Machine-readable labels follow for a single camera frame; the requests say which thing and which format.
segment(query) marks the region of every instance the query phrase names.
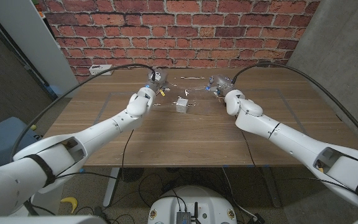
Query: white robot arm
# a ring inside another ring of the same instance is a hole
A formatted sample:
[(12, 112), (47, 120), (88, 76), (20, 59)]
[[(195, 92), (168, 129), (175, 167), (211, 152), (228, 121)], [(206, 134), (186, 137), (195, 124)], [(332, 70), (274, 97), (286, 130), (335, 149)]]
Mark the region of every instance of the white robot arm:
[(262, 136), (306, 166), (323, 184), (348, 202), (358, 206), (358, 150), (315, 140), (263, 114), (263, 109), (235, 89), (230, 79), (215, 75), (208, 90), (224, 96), (227, 113), (238, 115), (236, 126)]
[(119, 114), (78, 133), (31, 144), (14, 156), (14, 162), (1, 166), (0, 216), (11, 214), (36, 192), (49, 192), (63, 184), (73, 176), (60, 176), (78, 172), (98, 149), (122, 132), (138, 128), (153, 106), (155, 92), (167, 80), (163, 71), (156, 72), (155, 77), (132, 95)]

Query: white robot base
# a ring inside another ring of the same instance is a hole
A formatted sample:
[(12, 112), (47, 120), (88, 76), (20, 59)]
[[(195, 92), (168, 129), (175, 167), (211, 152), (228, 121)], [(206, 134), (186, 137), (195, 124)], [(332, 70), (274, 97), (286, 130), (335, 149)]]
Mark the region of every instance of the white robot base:
[(190, 220), (202, 224), (237, 223), (233, 206), (222, 195), (197, 185), (177, 187), (161, 195), (160, 199), (153, 203), (147, 223), (190, 224)]

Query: red brick wall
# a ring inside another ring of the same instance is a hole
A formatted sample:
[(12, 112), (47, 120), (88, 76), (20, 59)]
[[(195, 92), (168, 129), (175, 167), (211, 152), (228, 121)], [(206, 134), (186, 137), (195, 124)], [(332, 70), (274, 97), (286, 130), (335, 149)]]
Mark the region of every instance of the red brick wall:
[(42, 0), (79, 80), (92, 64), (286, 63), (319, 1)]

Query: yellow item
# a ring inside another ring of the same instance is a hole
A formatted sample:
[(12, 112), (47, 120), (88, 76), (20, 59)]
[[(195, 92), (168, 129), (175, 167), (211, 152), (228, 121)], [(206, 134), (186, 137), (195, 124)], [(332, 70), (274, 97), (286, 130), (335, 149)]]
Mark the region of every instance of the yellow item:
[(73, 210), (71, 211), (71, 214), (74, 213), (74, 210), (77, 208), (78, 201), (74, 197), (67, 197), (60, 200), (60, 202), (70, 202), (73, 205)]

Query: table leg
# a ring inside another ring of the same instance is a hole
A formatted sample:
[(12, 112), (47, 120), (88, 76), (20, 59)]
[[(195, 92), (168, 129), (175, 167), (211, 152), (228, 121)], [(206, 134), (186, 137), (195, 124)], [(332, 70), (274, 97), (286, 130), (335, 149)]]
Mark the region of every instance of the table leg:
[(280, 208), (282, 205), (280, 201), (280, 196), (277, 192), (277, 187), (273, 178), (272, 170), (270, 169), (270, 167), (261, 167), (261, 170), (264, 173), (267, 190), (272, 199), (273, 206), (275, 208)]
[[(113, 167), (111, 169), (110, 176), (118, 178), (119, 169), (120, 168), (118, 168), (118, 167)], [(118, 181), (116, 179), (113, 179), (113, 178), (109, 179), (109, 183), (107, 184), (106, 193), (104, 194), (104, 199), (103, 199), (104, 207), (107, 207), (110, 205), (111, 199), (114, 196), (114, 189), (116, 188), (117, 183), (118, 183)]]

